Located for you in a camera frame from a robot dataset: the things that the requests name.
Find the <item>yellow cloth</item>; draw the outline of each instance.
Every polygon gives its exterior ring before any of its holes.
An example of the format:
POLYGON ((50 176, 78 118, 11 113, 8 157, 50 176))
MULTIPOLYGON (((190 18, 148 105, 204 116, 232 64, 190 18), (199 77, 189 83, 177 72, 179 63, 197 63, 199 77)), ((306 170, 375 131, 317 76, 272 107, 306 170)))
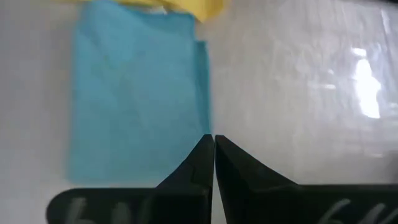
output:
POLYGON ((226 0, 116 0, 121 3, 165 6, 177 11, 192 13, 200 22, 217 16, 226 0))

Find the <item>glossy white surface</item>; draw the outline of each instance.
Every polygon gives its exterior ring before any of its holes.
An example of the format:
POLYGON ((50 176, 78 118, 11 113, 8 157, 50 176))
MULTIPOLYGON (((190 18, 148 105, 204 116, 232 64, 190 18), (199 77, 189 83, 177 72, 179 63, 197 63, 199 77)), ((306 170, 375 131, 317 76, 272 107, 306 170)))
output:
MULTIPOLYGON (((45 223, 64 177, 72 4, 0 2, 0 217, 45 223)), ((201 25, 213 129, 300 183, 397 182, 398 9, 232 0, 201 25)), ((215 191, 213 223, 225 223, 215 191)))

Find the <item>white table surface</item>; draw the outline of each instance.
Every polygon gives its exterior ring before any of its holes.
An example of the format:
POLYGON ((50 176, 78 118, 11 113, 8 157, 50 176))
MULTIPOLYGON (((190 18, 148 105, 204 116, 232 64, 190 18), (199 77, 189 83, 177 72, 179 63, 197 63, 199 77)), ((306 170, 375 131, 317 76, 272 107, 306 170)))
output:
MULTIPOLYGON (((64 157, 78 8, 0 2, 3 223, 45 223, 49 200, 74 187, 64 157)), ((398 182, 397 19, 394 6, 366 0, 232 0, 198 27, 214 133, 299 183, 398 182)))

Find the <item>folded blue towel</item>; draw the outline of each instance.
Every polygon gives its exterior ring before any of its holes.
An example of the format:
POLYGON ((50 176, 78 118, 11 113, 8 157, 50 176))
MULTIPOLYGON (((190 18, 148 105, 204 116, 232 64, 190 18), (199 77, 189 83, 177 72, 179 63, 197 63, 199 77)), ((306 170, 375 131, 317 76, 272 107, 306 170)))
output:
POLYGON ((189 14, 87 3, 72 87, 76 184, 154 187, 210 133, 206 46, 189 14))

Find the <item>black plastic part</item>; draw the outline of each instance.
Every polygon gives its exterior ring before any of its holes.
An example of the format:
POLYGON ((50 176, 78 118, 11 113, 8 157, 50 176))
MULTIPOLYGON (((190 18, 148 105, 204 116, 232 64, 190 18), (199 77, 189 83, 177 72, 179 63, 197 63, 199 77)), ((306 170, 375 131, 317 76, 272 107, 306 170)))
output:
POLYGON ((73 189, 47 207, 48 224, 210 224, 214 140, 204 135, 153 189, 73 189))
POLYGON ((398 223, 397 185, 299 185, 226 137, 215 141, 228 224, 398 223))

